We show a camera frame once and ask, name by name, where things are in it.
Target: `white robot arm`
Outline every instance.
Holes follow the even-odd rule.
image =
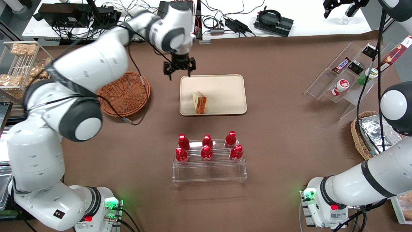
[[[389,16],[412,33],[412,0],[378,1]],[[362,6],[368,0],[326,0],[325,16],[333,8],[353,2]],[[307,201],[317,227],[336,228],[344,223],[347,206],[366,206],[412,191],[412,82],[389,87],[382,96],[381,109],[387,122],[408,137],[341,174],[313,178],[302,200]]]
[[[164,19],[141,11],[118,25],[96,42],[46,66],[54,80],[41,80],[27,89],[27,119],[9,131],[14,179],[8,190],[23,209],[58,231],[71,227],[78,232],[111,230],[112,221],[103,219],[114,215],[110,207],[117,207],[118,200],[105,187],[67,187],[60,182],[65,166],[59,138],[62,135],[83,142],[100,131],[102,115],[95,93],[127,70],[124,47],[134,34],[170,51],[176,61],[170,64],[173,69],[190,72],[194,68],[188,54],[196,37],[191,33],[192,11],[188,7],[171,4]]]

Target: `wicker basket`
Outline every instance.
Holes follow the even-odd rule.
[[[365,111],[359,114],[359,118],[369,117],[369,116],[373,116],[377,114],[378,112],[376,111]],[[351,124],[351,132],[352,132],[353,141],[355,142],[356,150],[358,150],[360,155],[365,160],[372,158],[372,155],[370,154],[369,149],[366,147],[365,143],[362,140],[361,135],[356,129],[356,119]]]
[[[150,85],[145,77],[142,76],[142,79],[145,85],[142,85],[139,74],[126,72],[121,78],[100,88],[98,94],[105,97],[121,116],[130,116],[142,109],[150,96]],[[99,101],[103,112],[117,116],[105,100],[99,98]]]

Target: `beige tray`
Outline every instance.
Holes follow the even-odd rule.
[[[207,97],[205,114],[196,114],[192,93]],[[184,116],[244,114],[246,94],[241,75],[184,76],[180,80],[180,113]]]

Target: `acrylic shelf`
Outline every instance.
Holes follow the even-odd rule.
[[[224,148],[224,139],[213,140],[213,159],[202,161],[200,152],[202,140],[191,140],[189,162],[180,163],[173,158],[172,181],[179,186],[181,182],[202,182],[216,180],[235,180],[243,183],[247,179],[246,160],[230,160],[230,148]]]

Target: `red button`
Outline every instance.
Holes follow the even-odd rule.
[[[92,216],[86,216],[86,217],[84,217],[84,221],[85,221],[85,222],[91,222],[92,219],[93,219]]]
[[[339,209],[339,206],[338,206],[338,205],[331,205],[330,208],[331,208],[332,210],[338,210],[338,209]]]

